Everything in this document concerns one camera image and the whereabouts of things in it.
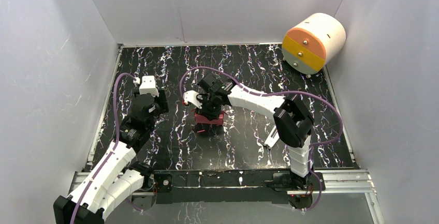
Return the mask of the pink paper box sheet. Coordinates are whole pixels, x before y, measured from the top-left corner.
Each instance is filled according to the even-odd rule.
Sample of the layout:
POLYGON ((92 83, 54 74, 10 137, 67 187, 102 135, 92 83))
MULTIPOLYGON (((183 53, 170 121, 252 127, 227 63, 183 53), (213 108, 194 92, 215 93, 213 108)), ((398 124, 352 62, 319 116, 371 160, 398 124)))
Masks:
POLYGON ((195 123, 197 124, 208 124, 208 125, 216 125, 216 126, 223 125, 224 117, 226 115, 226 113, 222 111, 218 117, 213 118, 213 117, 206 117, 202 115, 201 113, 199 113, 199 109, 192 109, 192 111, 194 113, 195 123))

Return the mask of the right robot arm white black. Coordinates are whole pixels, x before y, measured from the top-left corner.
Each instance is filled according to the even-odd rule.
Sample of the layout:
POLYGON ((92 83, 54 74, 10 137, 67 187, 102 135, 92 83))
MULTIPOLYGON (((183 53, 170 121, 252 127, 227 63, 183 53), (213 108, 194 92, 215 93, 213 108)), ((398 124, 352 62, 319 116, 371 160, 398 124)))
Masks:
POLYGON ((314 119, 299 96, 268 95, 238 85, 233 80, 223 82, 208 74, 198 86, 203 93, 187 91, 184 101, 195 105, 195 120, 214 125, 221 122, 222 107, 240 107, 261 114, 275 123, 274 140, 287 145, 290 173, 285 179, 273 179, 272 187, 305 190, 312 183, 311 134, 314 119))

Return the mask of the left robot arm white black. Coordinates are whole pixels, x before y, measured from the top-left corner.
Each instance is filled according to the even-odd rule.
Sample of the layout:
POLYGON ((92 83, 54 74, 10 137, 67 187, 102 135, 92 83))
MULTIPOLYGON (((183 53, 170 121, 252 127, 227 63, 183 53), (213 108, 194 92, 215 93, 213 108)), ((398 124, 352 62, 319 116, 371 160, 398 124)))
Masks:
POLYGON ((55 222, 104 223, 134 191, 152 189, 152 168, 132 159, 150 138, 156 119, 168 111, 163 89, 136 91, 129 113, 115 119, 115 137, 105 155, 69 196, 55 200, 55 222))

